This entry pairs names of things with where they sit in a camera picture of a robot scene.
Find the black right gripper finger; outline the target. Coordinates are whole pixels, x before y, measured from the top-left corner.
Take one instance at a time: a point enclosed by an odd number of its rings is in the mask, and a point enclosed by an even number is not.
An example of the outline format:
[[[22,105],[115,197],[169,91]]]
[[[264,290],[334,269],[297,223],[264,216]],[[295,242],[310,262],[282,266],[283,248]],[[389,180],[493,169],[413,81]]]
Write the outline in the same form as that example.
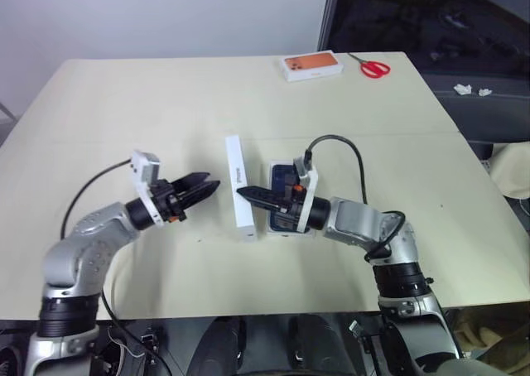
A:
[[[245,200],[261,205],[284,205],[285,200],[279,192],[260,186],[245,186],[237,189]]]
[[[254,201],[253,206],[272,212],[286,212],[287,206],[283,202]]]

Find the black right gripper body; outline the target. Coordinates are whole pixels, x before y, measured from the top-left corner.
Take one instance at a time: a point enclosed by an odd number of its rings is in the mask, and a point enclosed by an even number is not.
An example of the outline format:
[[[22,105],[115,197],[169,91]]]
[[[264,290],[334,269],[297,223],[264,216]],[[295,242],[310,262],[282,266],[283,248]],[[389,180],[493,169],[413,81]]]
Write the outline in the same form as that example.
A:
[[[288,211],[284,214],[282,227],[296,229],[305,199],[305,188],[301,185],[297,175],[285,175],[284,183],[284,199],[289,203],[289,206]]]

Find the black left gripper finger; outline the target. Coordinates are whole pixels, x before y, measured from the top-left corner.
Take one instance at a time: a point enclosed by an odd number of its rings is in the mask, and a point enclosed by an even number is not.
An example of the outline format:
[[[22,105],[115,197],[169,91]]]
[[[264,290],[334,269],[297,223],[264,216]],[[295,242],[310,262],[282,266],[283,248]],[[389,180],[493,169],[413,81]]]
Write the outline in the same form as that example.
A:
[[[211,183],[207,180],[208,172],[191,172],[171,183],[175,192],[200,191],[209,192]]]
[[[179,189],[179,206],[186,210],[207,199],[218,189],[220,181],[202,181],[200,183],[185,184]]]

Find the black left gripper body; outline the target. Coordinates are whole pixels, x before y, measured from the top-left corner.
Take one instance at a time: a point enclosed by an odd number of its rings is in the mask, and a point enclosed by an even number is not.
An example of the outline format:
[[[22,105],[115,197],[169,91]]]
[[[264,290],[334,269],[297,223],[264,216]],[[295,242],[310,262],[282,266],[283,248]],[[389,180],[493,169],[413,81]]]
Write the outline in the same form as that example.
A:
[[[186,213],[181,207],[173,185],[165,180],[156,180],[151,186],[152,201],[163,222],[173,223],[186,220]]]

